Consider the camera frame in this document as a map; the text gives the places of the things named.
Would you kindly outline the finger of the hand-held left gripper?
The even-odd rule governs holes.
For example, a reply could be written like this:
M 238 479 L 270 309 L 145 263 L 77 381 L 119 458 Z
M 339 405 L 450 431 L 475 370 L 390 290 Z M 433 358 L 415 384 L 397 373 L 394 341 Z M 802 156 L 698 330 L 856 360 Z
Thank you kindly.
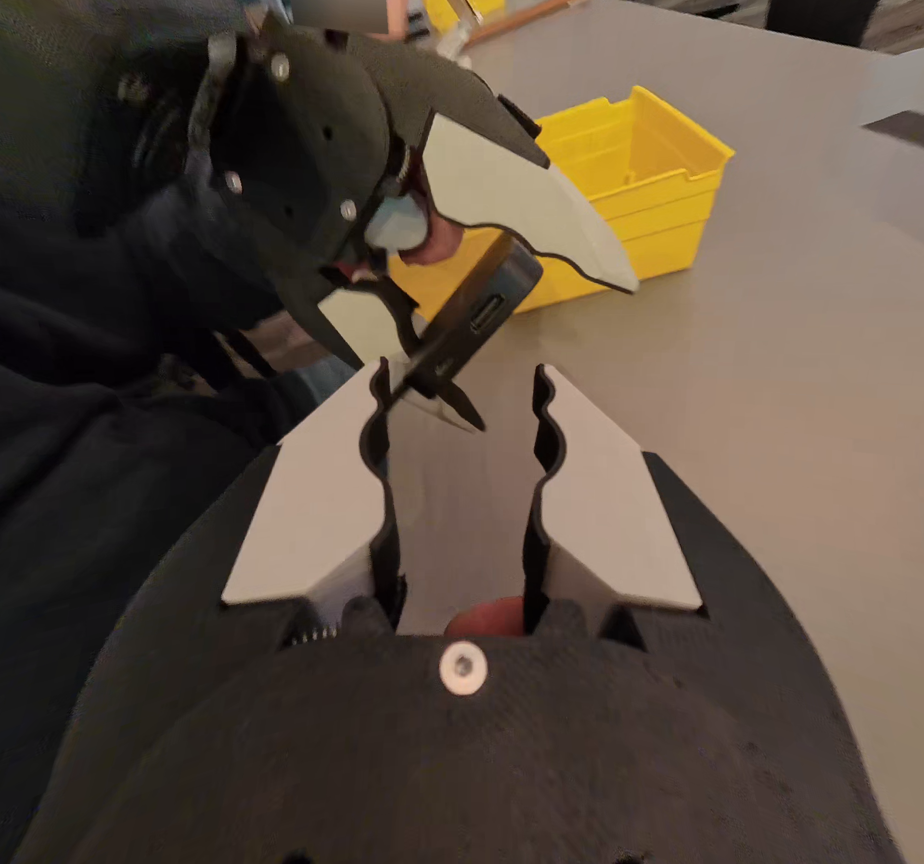
M 627 294 L 636 276 L 619 237 L 556 165 L 542 167 L 435 114 L 422 167 L 436 211 L 465 228 L 514 234 L 584 279 Z
M 318 309 L 363 364 L 387 359 L 393 402 L 405 401 L 464 431 L 485 431 L 478 410 L 454 383 L 433 397 L 408 384 L 428 324 L 417 302 L 390 277 L 359 275 Z

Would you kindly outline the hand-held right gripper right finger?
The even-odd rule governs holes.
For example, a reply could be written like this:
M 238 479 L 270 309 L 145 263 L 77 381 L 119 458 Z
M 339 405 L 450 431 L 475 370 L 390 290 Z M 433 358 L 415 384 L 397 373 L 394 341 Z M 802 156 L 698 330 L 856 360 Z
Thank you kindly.
M 641 446 L 557 368 L 536 367 L 534 455 L 542 468 L 523 543 L 524 627 L 571 601 L 601 634 L 619 607 L 704 605 Z

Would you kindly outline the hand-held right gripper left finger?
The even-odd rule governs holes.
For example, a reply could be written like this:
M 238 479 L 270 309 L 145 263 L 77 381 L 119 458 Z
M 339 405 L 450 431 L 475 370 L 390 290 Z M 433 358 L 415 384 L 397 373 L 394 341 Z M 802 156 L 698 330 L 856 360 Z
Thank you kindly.
M 393 628 L 405 605 L 387 477 L 389 362 L 363 367 L 277 445 L 222 604 L 299 602 L 314 629 L 375 599 Z

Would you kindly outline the black hdmi switch box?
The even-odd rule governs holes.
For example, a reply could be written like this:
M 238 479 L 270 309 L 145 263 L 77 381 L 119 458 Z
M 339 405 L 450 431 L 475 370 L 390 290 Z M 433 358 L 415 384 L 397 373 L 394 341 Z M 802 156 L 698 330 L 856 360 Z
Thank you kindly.
M 542 276 L 537 257 L 513 234 L 500 234 L 431 320 L 400 385 L 433 398 L 452 384 Z

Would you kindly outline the person's left hand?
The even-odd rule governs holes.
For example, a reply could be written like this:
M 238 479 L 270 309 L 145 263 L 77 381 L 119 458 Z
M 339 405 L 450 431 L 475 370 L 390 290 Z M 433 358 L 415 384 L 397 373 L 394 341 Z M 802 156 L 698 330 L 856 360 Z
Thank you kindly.
M 464 230 L 441 216 L 431 197 L 422 190 L 411 189 L 408 197 L 427 217 L 426 238 L 419 246 L 399 251 L 401 260 L 411 266 L 432 266 L 456 255 Z

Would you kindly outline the person's leg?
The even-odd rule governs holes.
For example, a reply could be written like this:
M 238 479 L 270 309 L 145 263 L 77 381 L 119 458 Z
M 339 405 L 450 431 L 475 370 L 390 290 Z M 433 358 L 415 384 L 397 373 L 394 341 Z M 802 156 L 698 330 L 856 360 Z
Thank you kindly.
M 307 399 L 309 410 L 314 410 L 331 398 L 357 373 L 357 368 L 336 355 L 327 355 L 306 366 L 295 368 L 291 376 L 299 391 Z

